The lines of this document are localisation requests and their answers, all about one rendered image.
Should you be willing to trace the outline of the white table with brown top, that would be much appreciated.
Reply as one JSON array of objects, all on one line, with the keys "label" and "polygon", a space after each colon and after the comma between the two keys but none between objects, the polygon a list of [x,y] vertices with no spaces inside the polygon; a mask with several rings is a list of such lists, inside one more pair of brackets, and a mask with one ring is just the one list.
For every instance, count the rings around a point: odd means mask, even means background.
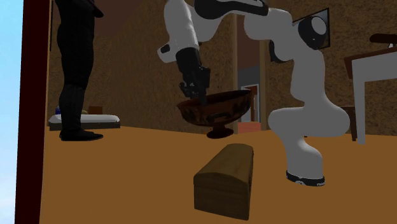
[{"label": "white table with brown top", "polygon": [[354,89],[354,107],[358,144],[365,144],[365,83],[397,79],[397,34],[375,33],[371,43],[393,45],[374,52],[344,58],[348,77]]}]

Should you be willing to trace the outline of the bed with white mattress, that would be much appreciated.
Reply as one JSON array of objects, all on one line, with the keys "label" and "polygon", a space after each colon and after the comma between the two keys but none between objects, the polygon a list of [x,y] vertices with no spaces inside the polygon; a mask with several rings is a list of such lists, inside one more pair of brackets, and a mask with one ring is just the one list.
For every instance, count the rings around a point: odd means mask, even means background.
[{"label": "bed with white mattress", "polygon": [[[49,121],[50,131],[62,130],[61,112],[59,106],[55,108],[55,115]],[[81,114],[82,129],[118,129],[120,119],[116,115]]]}]

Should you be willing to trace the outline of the dark brown footed bowl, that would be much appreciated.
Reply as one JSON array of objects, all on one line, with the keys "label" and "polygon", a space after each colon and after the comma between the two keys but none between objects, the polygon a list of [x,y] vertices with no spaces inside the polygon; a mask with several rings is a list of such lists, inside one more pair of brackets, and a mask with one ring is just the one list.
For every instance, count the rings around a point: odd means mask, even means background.
[{"label": "dark brown footed bowl", "polygon": [[211,127],[206,136],[221,139],[231,136],[234,131],[226,125],[237,121],[251,106],[250,90],[233,90],[207,95],[206,105],[198,99],[180,102],[177,107],[183,119],[193,125]]}]

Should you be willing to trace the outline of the brown wooden chest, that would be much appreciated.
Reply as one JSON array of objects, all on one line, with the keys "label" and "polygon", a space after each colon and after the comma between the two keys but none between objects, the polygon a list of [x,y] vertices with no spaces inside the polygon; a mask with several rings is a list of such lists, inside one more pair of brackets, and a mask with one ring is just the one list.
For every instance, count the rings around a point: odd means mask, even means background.
[{"label": "brown wooden chest", "polygon": [[248,220],[253,178],[253,147],[226,145],[193,177],[194,208]]}]

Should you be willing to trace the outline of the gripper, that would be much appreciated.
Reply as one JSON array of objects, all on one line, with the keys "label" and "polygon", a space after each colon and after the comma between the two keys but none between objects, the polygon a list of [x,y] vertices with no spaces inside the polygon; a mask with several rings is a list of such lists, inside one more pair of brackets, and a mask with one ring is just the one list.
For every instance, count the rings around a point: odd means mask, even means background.
[{"label": "gripper", "polygon": [[[191,99],[198,97],[201,105],[205,106],[206,88],[209,88],[211,70],[202,65],[199,51],[194,47],[184,48],[177,52],[176,61],[179,71],[183,74],[183,82],[179,84],[180,90],[185,97]],[[203,84],[203,87],[197,87],[195,80]]]}]

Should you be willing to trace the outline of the framed wall picture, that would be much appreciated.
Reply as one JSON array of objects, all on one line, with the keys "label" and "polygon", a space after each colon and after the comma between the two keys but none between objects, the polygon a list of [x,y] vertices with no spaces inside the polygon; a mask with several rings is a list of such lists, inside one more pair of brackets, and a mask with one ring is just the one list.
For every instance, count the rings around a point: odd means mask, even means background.
[{"label": "framed wall picture", "polygon": [[330,46],[328,8],[293,21],[293,26],[308,47],[320,50]]}]

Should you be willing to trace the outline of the tall black figure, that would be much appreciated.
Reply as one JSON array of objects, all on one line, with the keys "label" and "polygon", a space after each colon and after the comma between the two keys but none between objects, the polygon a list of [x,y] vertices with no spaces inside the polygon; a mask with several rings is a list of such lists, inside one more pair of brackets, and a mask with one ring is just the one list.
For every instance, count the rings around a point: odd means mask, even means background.
[{"label": "tall black figure", "polygon": [[85,90],[94,63],[95,18],[103,14],[94,0],[55,0],[61,23],[57,45],[61,53],[64,86],[59,97],[63,141],[93,141],[102,134],[81,128]]}]

